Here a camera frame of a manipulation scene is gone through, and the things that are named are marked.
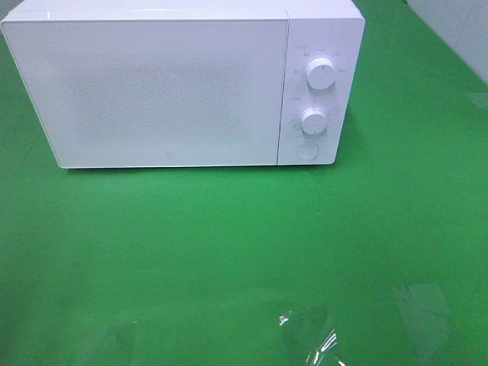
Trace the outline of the round door release button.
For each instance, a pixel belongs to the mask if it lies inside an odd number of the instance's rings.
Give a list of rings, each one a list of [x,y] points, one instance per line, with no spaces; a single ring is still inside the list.
[[[319,147],[314,142],[305,142],[300,144],[295,152],[299,159],[313,161],[319,155]]]

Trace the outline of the white microwave knob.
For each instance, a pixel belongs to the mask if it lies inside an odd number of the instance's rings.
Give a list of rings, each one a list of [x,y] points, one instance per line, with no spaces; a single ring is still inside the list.
[[[307,63],[306,78],[308,85],[316,90],[332,86],[336,80],[336,65],[327,56],[318,56]]]
[[[323,108],[310,107],[300,113],[300,128],[307,135],[319,135],[326,131],[329,117]]]

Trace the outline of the white microwave door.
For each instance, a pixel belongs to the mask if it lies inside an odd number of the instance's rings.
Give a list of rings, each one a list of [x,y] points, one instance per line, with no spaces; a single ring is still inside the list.
[[[63,168],[277,162],[285,20],[2,27]]]

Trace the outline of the white microwave oven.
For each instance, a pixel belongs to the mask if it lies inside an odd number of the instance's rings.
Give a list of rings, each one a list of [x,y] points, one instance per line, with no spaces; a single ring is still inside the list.
[[[274,165],[333,163],[365,26],[361,12],[351,1],[24,1],[2,19],[1,29],[5,37],[2,25],[6,21],[258,20],[287,22],[278,158]],[[334,84],[324,90],[311,88],[306,78],[307,63],[318,56],[329,57],[336,67]],[[312,136],[302,132],[300,113],[310,107],[323,108],[328,114],[324,133]],[[313,161],[296,155],[296,148],[305,142],[319,147]]]

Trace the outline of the clear tape patch right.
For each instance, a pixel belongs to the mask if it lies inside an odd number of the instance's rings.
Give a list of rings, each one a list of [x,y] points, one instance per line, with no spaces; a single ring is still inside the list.
[[[416,365],[455,365],[452,311],[437,281],[393,287]]]

